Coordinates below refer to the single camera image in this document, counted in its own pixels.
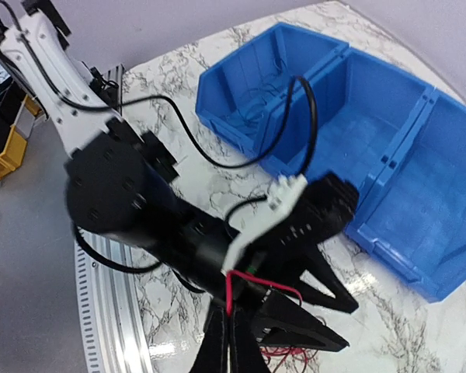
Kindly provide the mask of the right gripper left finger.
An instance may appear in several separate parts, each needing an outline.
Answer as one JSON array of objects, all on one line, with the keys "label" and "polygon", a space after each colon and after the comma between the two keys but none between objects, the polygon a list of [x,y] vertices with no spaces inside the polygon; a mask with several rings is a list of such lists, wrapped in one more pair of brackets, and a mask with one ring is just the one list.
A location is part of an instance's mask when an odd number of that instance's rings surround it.
[{"label": "right gripper left finger", "polygon": [[190,373],[228,371],[229,318],[225,309],[211,306],[207,330]]}]

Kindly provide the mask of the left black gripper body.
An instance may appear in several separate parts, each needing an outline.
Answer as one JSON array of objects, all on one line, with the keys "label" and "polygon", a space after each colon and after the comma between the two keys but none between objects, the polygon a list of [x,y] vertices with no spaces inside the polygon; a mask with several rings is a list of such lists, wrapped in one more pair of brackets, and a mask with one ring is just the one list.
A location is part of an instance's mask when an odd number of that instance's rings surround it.
[{"label": "left black gripper body", "polygon": [[298,226],[279,226],[249,245],[240,264],[226,272],[226,309],[243,302],[246,290],[263,294],[275,290],[305,303],[298,290],[302,256],[313,245],[334,236],[334,228],[321,221],[304,221]]}]

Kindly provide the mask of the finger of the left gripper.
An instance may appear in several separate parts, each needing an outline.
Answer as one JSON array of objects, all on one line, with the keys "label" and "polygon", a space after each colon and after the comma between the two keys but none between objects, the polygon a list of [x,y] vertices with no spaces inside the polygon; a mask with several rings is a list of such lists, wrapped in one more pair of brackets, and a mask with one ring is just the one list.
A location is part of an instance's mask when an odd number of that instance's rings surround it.
[{"label": "finger of the left gripper", "polygon": [[353,313],[359,308],[358,302],[336,276],[317,245],[306,250],[301,268],[302,273],[308,272],[329,291],[329,295],[323,293],[300,277],[298,290],[306,303],[345,313]]},{"label": "finger of the left gripper", "polygon": [[339,352],[350,344],[287,296],[271,292],[252,319],[261,347],[296,347]]}]

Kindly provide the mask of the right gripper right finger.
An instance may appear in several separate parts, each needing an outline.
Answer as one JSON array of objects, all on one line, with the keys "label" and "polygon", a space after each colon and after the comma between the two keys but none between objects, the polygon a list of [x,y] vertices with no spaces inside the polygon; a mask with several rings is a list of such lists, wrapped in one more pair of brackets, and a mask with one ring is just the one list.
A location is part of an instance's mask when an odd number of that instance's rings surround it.
[{"label": "right gripper right finger", "polygon": [[270,373],[242,309],[231,314],[231,372]]}]

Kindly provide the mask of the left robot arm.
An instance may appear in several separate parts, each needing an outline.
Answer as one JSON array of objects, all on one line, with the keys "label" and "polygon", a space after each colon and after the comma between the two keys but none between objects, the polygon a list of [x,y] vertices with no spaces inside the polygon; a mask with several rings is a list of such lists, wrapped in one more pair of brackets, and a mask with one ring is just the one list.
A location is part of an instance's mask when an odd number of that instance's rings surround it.
[{"label": "left robot arm", "polygon": [[52,2],[24,1],[12,25],[0,21],[0,62],[36,96],[65,151],[68,213],[78,245],[99,263],[129,267],[96,252],[83,232],[145,249],[170,267],[189,291],[207,293],[212,309],[245,314],[261,347],[338,352],[348,343],[303,304],[352,313],[357,302],[318,249],[353,219],[359,194],[335,173],[308,182],[318,135],[315,95],[302,77],[309,105],[309,144],[301,167],[258,196],[253,222],[234,230],[176,196],[176,159],[152,133],[137,134],[120,104],[107,102],[66,55],[70,30]]}]

